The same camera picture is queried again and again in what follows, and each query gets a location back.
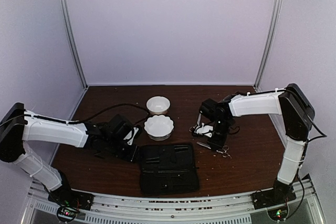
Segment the silver thinning scissors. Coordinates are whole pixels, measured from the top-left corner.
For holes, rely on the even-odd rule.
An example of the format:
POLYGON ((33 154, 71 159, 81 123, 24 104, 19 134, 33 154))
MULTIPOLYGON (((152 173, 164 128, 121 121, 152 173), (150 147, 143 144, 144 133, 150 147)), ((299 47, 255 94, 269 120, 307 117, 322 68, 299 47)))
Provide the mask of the silver thinning scissors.
POLYGON ((227 145, 224 145, 222 148, 219 148, 219 149, 213 149, 211 148, 208 144, 206 143, 202 143, 202 142, 196 142, 197 145, 201 146, 201 147, 204 147, 206 149, 209 149, 213 152, 216 152, 216 153, 219 153, 221 154, 221 156, 223 158, 232 158, 232 156, 228 153, 228 150, 229 150, 229 146, 227 145))

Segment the black zippered tool case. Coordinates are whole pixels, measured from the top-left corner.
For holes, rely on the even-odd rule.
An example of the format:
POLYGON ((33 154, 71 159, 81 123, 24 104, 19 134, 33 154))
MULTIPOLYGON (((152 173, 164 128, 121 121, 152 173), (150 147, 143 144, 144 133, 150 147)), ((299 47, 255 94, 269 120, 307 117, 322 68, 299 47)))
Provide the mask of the black zippered tool case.
POLYGON ((139 150, 140 190, 146 196, 199 190, 192 143, 146 145, 139 150))

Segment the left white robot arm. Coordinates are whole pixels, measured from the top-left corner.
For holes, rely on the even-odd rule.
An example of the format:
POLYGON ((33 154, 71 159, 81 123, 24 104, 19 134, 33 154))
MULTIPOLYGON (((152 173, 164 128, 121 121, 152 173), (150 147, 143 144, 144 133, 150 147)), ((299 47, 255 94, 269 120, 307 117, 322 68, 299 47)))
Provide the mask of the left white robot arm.
POLYGON ((77 196, 64 173, 49 166, 28 145, 29 141, 66 144, 77 148, 107 152, 134 162, 134 139, 141 127, 117 114, 109 122, 66 121, 49 118, 15 103, 1 120, 1 161, 13 163, 40 181, 55 200, 71 205, 77 196))

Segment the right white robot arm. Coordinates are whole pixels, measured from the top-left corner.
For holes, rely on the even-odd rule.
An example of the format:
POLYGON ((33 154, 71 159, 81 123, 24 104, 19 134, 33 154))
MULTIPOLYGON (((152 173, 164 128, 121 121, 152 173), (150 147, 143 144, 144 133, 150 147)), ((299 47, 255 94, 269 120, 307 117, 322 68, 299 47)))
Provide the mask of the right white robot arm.
POLYGON ((225 146, 234 119, 246 115, 281 115, 285 125, 287 144, 283 160, 269 192, 272 203, 279 204, 289 196, 290 187, 304 162, 315 111, 299 86, 295 83, 283 89, 259 93, 236 92, 221 101, 207 99, 199 108, 197 123, 190 128, 193 135, 206 136, 212 151, 225 146))

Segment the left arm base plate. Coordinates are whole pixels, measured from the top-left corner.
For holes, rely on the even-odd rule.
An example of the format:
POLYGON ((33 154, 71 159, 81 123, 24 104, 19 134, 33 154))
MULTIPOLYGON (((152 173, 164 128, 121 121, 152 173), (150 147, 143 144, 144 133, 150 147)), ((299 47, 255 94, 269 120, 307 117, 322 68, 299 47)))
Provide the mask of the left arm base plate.
POLYGON ((59 206, 69 207, 74 210, 90 210, 94 195, 79 191, 71 191, 65 193, 56 193, 55 191, 48 193, 48 200, 55 202, 59 206))

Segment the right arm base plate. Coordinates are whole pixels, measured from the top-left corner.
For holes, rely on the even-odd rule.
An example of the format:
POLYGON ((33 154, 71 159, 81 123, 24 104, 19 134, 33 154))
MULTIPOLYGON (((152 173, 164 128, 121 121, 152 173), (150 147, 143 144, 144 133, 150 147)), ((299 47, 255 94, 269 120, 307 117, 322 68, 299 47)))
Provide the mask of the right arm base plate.
POLYGON ((254 209, 269 208, 276 205, 283 205, 288 201, 295 200, 296 194, 294 191, 290 191, 285 196, 280 195, 276 196, 276 193, 273 189, 257 191, 251 194, 252 202, 254 209))

